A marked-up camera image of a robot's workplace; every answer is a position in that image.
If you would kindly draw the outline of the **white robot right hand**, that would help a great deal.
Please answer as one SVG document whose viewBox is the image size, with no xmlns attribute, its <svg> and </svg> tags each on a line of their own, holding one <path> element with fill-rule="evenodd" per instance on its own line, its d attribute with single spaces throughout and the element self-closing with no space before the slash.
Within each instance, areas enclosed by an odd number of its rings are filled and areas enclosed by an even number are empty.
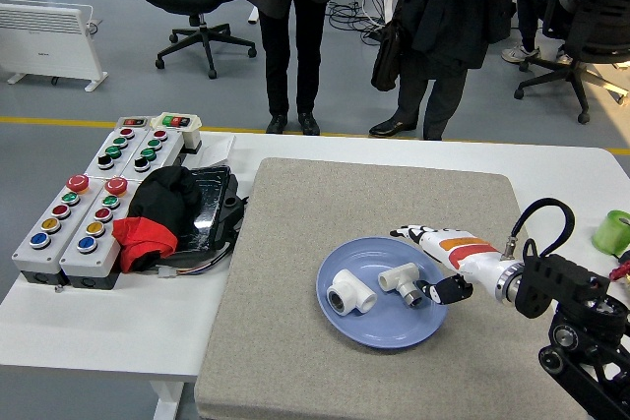
<svg viewBox="0 0 630 420">
<path fill-rule="evenodd" d="M 523 264 L 508 259 L 487 241 L 464 230 L 433 229 L 425 225 L 405 225 L 390 232 L 408 238 L 434 261 L 455 274 L 431 283 L 419 280 L 423 295 L 440 305 L 463 301 L 473 294 L 477 283 L 498 302 L 511 303 L 516 292 L 510 285 L 523 271 Z"/>
</svg>

